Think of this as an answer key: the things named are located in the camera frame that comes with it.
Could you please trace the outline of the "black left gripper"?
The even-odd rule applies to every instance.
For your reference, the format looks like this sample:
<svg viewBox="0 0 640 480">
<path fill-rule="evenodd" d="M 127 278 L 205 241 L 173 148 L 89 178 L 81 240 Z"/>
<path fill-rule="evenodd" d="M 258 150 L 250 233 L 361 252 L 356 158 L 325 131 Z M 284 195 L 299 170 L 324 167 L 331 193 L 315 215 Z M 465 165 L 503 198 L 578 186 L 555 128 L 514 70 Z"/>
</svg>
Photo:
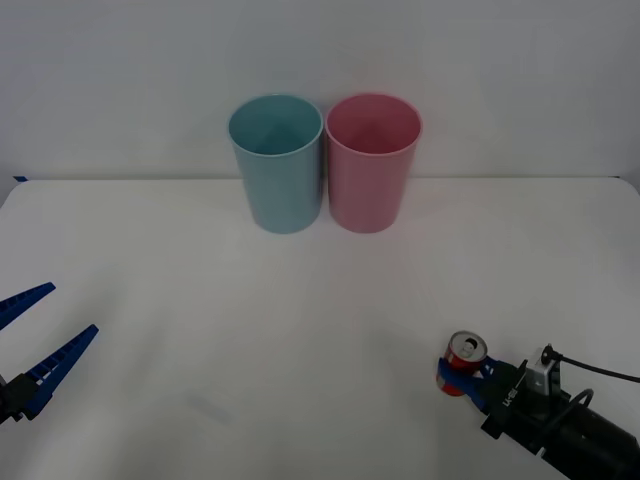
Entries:
<svg viewBox="0 0 640 480">
<path fill-rule="evenodd" d="M 47 282 L 1 300 L 0 329 L 3 330 L 55 289 L 53 283 Z M 0 376 L 0 424 L 9 418 L 31 421 L 37 417 L 98 332 L 96 325 L 89 325 L 40 363 L 12 379 L 9 387 Z"/>
</svg>

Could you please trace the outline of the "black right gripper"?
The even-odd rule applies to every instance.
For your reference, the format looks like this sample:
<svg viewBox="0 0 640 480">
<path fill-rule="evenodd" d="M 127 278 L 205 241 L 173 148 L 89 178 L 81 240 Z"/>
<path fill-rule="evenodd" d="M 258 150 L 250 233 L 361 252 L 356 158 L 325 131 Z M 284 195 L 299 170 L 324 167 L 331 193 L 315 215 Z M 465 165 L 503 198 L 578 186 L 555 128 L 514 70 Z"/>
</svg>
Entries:
<svg viewBox="0 0 640 480">
<path fill-rule="evenodd" d="M 569 457 L 571 446 L 563 433 L 569 419 L 571 395 L 560 387 L 559 363 L 543 368 L 547 394 L 531 387 L 527 367 L 487 357 L 471 371 L 438 360 L 436 383 L 452 397 L 467 396 L 487 415 L 483 428 L 497 439 L 505 434 L 531 453 Z"/>
</svg>

